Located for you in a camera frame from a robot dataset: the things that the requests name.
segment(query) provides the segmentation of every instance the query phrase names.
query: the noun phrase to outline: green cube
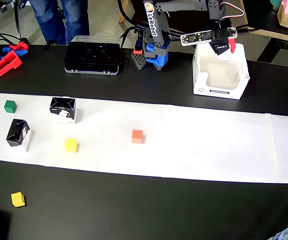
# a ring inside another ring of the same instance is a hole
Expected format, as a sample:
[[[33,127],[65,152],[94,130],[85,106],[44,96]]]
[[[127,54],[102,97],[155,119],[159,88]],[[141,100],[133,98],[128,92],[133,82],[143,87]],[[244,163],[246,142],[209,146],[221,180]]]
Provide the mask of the green cube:
[[[15,101],[7,100],[4,108],[5,108],[6,112],[8,112],[10,114],[14,114],[16,111],[17,105],[16,105]]]

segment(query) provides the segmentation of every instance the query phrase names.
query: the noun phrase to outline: person's leg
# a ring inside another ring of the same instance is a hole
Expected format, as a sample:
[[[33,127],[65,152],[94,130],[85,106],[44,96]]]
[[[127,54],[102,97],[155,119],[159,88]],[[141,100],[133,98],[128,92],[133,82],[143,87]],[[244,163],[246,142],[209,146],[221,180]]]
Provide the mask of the person's leg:
[[[89,35],[88,0],[61,0],[65,12],[67,44],[77,35]]]
[[[65,25],[58,11],[57,0],[30,0],[30,3],[46,42],[56,40],[57,44],[65,45]]]

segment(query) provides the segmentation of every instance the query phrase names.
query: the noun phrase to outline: white label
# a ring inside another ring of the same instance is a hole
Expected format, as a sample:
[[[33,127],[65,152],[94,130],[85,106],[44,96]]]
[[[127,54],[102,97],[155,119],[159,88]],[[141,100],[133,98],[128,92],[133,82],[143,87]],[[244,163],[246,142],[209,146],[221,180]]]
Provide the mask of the white label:
[[[147,18],[148,18],[148,25],[150,28],[150,31],[153,35],[153,37],[157,37],[157,28],[155,27],[155,20],[154,20],[154,5],[151,4],[150,2],[145,3],[145,9],[146,9],[146,14],[147,14]]]
[[[53,121],[56,123],[74,124],[76,122],[77,109],[75,110],[74,116],[70,116],[69,112],[63,109],[61,110],[59,114],[51,112],[51,115],[53,116]]]

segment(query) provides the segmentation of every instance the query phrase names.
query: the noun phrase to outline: small box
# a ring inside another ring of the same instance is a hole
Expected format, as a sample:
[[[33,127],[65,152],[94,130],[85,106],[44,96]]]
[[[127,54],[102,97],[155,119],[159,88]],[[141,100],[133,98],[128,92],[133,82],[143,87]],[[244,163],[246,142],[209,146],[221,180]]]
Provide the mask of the small box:
[[[11,147],[26,152],[31,135],[32,131],[25,120],[14,119],[6,140]]]
[[[53,97],[50,112],[56,123],[74,124],[77,116],[76,100],[74,98]]]
[[[196,95],[240,99],[249,81],[244,47],[236,43],[217,55],[209,43],[197,44],[193,57],[193,91]]]

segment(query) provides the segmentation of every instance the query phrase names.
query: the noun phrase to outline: black device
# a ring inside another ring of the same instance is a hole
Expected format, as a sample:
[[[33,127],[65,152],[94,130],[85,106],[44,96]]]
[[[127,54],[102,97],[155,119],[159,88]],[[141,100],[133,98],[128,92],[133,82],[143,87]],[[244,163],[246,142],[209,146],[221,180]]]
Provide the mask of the black device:
[[[72,41],[65,56],[68,73],[116,75],[124,61],[118,43]]]

